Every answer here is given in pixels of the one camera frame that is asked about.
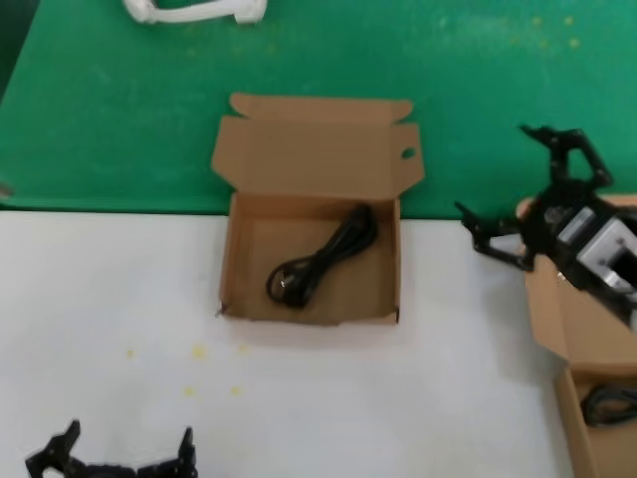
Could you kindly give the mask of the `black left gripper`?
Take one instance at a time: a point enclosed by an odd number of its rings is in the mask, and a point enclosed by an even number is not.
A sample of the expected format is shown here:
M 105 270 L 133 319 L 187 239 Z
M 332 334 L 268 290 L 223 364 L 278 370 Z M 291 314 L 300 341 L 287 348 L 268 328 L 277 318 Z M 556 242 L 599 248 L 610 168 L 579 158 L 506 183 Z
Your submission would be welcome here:
M 134 468 L 114 464 L 85 464 L 72 456 L 72 450 L 81 434 L 81 424 L 74 419 L 62 433 L 54 435 L 40 451 L 25 460 L 31 478 L 43 478 L 46 470 L 53 469 L 63 477 L 82 478 L 196 478 L 196 451 L 193 428 L 187 427 L 177 456 L 154 463 L 136 472 Z

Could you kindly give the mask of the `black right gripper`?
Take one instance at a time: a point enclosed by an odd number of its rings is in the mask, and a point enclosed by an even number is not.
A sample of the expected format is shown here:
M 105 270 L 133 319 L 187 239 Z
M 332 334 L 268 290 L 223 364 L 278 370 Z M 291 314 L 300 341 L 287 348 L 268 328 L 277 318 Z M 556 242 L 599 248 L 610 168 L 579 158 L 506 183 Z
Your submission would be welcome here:
M 461 223 L 472 236 L 474 250 L 523 272 L 534 270 L 537 255 L 547 257 L 570 284 L 578 290 L 592 290 L 599 284 L 577 256 L 610 219 L 618 207 L 599 197 L 594 190 L 613 184 L 613 176 L 582 129 L 557 130 L 550 126 L 520 130 L 549 151 L 550 185 L 532 202 L 522 217 L 486 219 L 460 202 Z M 569 155 L 579 150 L 591 176 L 575 180 L 569 174 Z M 519 235 L 526 246 L 523 254 L 495 248 L 492 240 Z

